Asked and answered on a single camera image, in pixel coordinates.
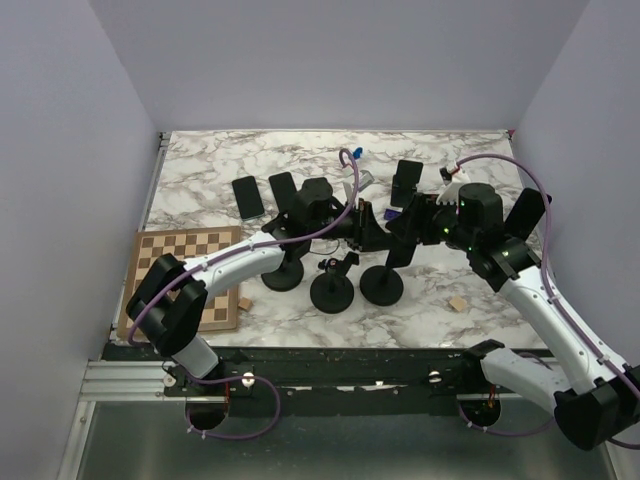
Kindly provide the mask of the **black round-base phone stand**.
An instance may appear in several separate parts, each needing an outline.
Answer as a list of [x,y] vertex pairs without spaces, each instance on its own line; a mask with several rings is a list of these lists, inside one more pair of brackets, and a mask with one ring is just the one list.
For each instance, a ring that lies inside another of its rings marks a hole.
[[279,268],[261,275],[263,284],[276,292],[287,292],[296,288],[304,276],[304,266],[299,256],[286,256]]

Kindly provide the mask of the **teal smartphone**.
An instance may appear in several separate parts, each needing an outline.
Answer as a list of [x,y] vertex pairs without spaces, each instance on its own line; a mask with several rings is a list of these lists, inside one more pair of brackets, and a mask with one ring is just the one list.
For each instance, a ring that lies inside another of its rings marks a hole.
[[240,218],[243,221],[265,214],[264,205],[254,176],[245,176],[231,182]]

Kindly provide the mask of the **tall black round phone stand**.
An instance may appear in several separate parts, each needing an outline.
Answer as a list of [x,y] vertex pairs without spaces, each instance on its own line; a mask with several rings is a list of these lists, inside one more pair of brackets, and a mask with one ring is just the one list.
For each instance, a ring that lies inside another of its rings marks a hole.
[[390,251],[383,265],[367,268],[360,277],[360,291],[364,298],[377,306],[396,304],[403,295],[404,283],[397,273],[397,255]]

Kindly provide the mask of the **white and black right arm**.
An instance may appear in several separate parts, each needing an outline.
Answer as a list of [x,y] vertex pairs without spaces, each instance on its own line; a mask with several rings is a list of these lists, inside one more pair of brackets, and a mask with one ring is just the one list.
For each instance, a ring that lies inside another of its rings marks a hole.
[[480,392],[501,385],[550,412],[564,436],[590,451],[639,421],[639,370],[607,347],[562,298],[526,241],[549,200],[526,188],[510,213],[485,183],[461,187],[454,204],[415,194],[386,227],[400,242],[444,243],[465,253],[471,270],[513,305],[559,363],[554,372],[497,341],[466,351],[460,379]]

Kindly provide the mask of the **black smartphone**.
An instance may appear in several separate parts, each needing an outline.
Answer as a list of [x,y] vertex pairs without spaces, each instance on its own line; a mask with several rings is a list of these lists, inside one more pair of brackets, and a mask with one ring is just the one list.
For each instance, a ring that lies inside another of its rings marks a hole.
[[416,250],[415,244],[393,244],[387,255],[385,266],[390,269],[407,267],[411,264]]
[[526,241],[545,211],[543,195],[532,188],[524,188],[504,221],[505,232]]
[[297,193],[296,184],[290,172],[285,171],[271,175],[268,178],[271,191],[279,213],[289,210],[291,202]]

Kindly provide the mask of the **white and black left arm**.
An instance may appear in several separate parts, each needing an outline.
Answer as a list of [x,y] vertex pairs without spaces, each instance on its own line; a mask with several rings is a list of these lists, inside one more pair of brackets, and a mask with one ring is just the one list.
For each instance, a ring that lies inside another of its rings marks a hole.
[[303,272],[300,259],[315,239],[343,240],[360,252],[391,245],[371,204],[355,194],[341,203],[326,178],[288,187],[280,197],[278,215],[244,241],[187,260],[161,255],[125,307],[131,329],[182,366],[188,384],[201,395],[214,393],[222,380],[221,361],[198,332],[204,308],[215,296],[255,276],[275,291],[296,287]]

